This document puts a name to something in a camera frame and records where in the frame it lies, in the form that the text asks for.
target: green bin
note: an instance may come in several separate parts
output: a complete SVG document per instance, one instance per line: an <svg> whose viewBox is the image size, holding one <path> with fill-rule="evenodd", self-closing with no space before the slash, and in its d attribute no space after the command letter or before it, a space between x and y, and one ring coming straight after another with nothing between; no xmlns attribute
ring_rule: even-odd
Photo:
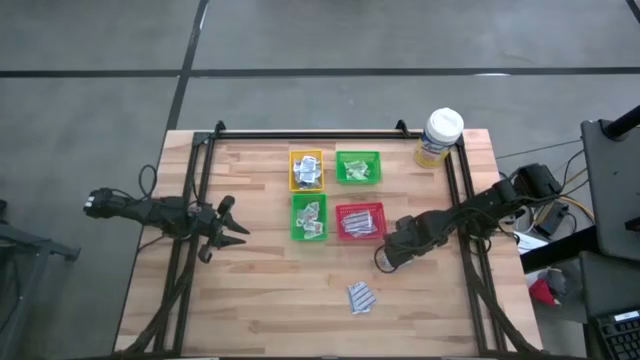
<svg viewBox="0 0 640 360"><path fill-rule="evenodd" d="M345 162L362 160L371 171L365 180L347 179ZM380 153L378 151L336 151L336 180L341 184L372 185L381 178Z"/></svg>
<svg viewBox="0 0 640 360"><path fill-rule="evenodd" d="M322 225L322 234L311 239L304 238L305 230L296 226L298 210L304 210L307 204L312 202L320 203L318 220ZM329 223L327 221L327 195L325 194L294 194L291 198L291 238L297 241L321 241L329 237Z"/></svg>

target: white lid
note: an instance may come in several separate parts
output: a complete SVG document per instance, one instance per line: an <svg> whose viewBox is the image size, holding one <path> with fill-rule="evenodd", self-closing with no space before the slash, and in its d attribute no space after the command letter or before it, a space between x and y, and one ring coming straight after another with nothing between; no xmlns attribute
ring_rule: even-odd
<svg viewBox="0 0 640 360"><path fill-rule="evenodd" d="M453 143L460 137L464 129L462 116L449 108L438 109L427 121L427 132L434 140Z"/></svg>

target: black stand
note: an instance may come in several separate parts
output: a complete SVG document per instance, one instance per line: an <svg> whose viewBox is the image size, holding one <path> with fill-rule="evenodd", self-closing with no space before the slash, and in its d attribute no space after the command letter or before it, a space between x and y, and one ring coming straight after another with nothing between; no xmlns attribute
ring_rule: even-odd
<svg viewBox="0 0 640 360"><path fill-rule="evenodd" d="M0 212L3 212L5 208L6 202L1 201ZM23 290L20 294L16 294L18 297L16 302L17 305L14 310L11 311L6 328L3 333L0 334L2 342L2 346L0 348L0 360L10 360L16 358L15 352L24 330L28 310L33 303L38 284L46 270L49 255L60 255L67 261L76 261L80 254L80 249L73 249L56 243L51 239L41 238L22 230L18 230L11 227L2 219L0 219L0 240L8 242L14 250L32 253L36 257L33 269Z"/></svg>

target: plastic container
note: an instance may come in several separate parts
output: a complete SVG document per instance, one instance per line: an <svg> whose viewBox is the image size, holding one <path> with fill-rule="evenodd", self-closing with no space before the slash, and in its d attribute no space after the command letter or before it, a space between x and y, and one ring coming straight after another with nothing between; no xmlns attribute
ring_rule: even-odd
<svg viewBox="0 0 640 360"><path fill-rule="evenodd" d="M464 130L464 120L457 112L438 109L431 114L416 145L413 158L420 166L438 166L449 154Z"/></svg>
<svg viewBox="0 0 640 360"><path fill-rule="evenodd" d="M345 216L366 210L369 210L371 217L373 218L373 225L378 228L376 232L369 235L355 237L344 231L344 228L342 227L342 219L344 219ZM387 220L384 217L384 208L382 207L382 203L338 205L336 206L336 226L338 227L338 237L342 240L377 239L387 233Z"/></svg>
<svg viewBox="0 0 640 360"><path fill-rule="evenodd" d="M362 160L371 171L366 180L347 179L345 162ZM372 185L380 181L381 166L378 151L336 151L336 180L341 184Z"/></svg>
<svg viewBox="0 0 640 360"><path fill-rule="evenodd" d="M293 162L295 160L302 160L305 156L313 156L314 158L320 161L320 171L322 171L322 176L320 176L320 187L313 189L301 189L298 183L296 182L295 176L293 175ZM318 192L324 190L324 161L322 159L322 150L291 150L289 151L289 190L292 192Z"/></svg>
<svg viewBox="0 0 640 360"><path fill-rule="evenodd" d="M304 238L305 230L296 226L298 210L304 210L307 204L317 201L320 203L320 211L318 211L318 220L322 225L322 235L318 235L311 239ZM294 194L291 197L291 238L297 241L322 241L329 237L329 223L327 221L327 195L325 194Z"/></svg>

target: plastic bin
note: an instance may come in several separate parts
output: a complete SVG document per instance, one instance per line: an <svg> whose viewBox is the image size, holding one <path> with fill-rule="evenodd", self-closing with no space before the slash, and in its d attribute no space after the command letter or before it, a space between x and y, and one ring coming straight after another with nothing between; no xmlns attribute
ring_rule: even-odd
<svg viewBox="0 0 640 360"><path fill-rule="evenodd" d="M342 227L342 219L344 219L345 216L366 210L369 210L371 217L373 218L373 224L378 228L376 232L369 235L355 237L344 231L344 228ZM384 208L382 203L379 202L336 206L336 226L338 227L338 237L342 240L377 239L387 233L387 220L384 217Z"/></svg>
<svg viewBox="0 0 640 360"><path fill-rule="evenodd" d="M314 189L301 189L296 182L293 175L293 162L295 160L302 160L305 156L313 156L320 160L320 170L322 176L320 176L320 187ZM289 190L292 192L319 192L324 190L324 160L322 159L322 150L291 150L289 151Z"/></svg>
<svg viewBox="0 0 640 360"><path fill-rule="evenodd" d="M323 224L322 234L311 239L304 238L305 230L296 226L298 210L304 210L307 204L312 202L320 203L320 211L318 211L318 220ZM327 221L327 195L325 194L294 194L291 198L291 238L297 241L321 241L327 240L329 237L329 223Z"/></svg>
<svg viewBox="0 0 640 360"><path fill-rule="evenodd" d="M366 180L347 179L345 162L364 161L371 171ZM381 178L380 153L378 151L336 151L336 180L341 184L372 185Z"/></svg>

